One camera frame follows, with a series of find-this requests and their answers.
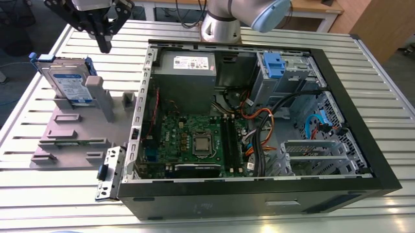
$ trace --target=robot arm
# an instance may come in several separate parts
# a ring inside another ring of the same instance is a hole
[[[202,37],[208,42],[236,43],[239,21],[266,33],[276,27],[290,6],[290,0],[208,0]]]
[[[44,0],[46,6],[79,31],[86,30],[103,53],[110,53],[112,36],[130,18],[131,0]],[[116,19],[107,14],[115,7]],[[240,22],[262,33],[282,21],[290,0],[208,0],[208,13],[202,24],[202,37],[208,42],[236,43]]]
[[[96,40],[103,53],[110,53],[111,39],[118,33],[135,6],[131,0],[46,0],[46,6],[79,31],[86,30]],[[116,19],[108,20],[107,13],[115,6]]]

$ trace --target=power supply label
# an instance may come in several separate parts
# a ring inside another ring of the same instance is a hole
[[[174,60],[174,69],[208,69],[207,57],[176,56]]]
[[[92,102],[90,91],[83,85],[83,76],[79,74],[54,74],[54,77],[68,100],[80,104]]]

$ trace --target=slotted metal table surface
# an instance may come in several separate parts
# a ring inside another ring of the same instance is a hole
[[[88,54],[112,96],[138,90],[148,39],[198,41],[198,29],[176,23],[128,21],[102,54],[86,32],[70,26],[51,50],[58,56]],[[414,232],[414,108],[359,40],[348,35],[242,30],[244,44],[319,48],[326,51],[403,189],[316,215],[140,222],[120,202],[95,203],[96,170],[30,169],[31,154],[47,128],[54,90],[38,74],[0,131],[0,231],[78,232]]]

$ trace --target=blue hard drive label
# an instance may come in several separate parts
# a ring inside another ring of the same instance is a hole
[[[54,74],[56,84],[72,103],[83,105],[92,102],[92,96],[83,85],[83,76],[79,74]]]
[[[54,74],[55,78],[59,79],[82,79],[83,76],[80,76],[79,74]]]

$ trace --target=motherboard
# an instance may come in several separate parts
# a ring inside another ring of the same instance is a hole
[[[144,179],[244,177],[246,120],[232,116],[164,116],[158,149],[146,148]]]

